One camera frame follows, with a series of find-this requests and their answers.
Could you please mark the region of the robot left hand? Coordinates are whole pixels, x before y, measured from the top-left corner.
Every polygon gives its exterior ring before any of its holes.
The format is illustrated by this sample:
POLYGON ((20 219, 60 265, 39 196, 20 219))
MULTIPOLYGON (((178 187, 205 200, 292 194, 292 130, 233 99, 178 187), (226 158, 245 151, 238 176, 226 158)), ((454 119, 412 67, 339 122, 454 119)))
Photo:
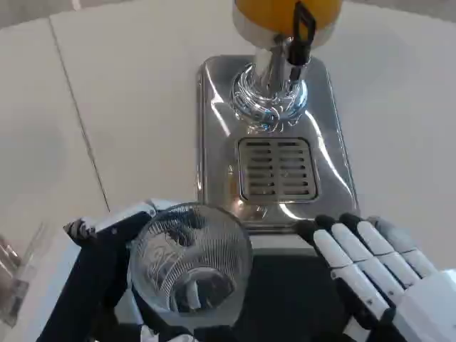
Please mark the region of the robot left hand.
POLYGON ((115 317, 128 284, 127 245, 158 212, 148 200, 108 223, 91 225, 81 218, 63 228, 79 251, 38 341, 195 341, 186 328, 160 318, 150 328, 115 317))

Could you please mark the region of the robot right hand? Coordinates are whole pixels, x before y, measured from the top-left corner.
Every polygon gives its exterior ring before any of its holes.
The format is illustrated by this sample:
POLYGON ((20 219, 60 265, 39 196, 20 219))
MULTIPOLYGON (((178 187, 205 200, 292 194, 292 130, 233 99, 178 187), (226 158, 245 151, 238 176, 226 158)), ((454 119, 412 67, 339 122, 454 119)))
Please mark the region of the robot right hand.
POLYGON ((455 270, 439 270, 395 225, 345 213, 294 231, 324 260, 348 313, 333 341, 455 340, 455 270))

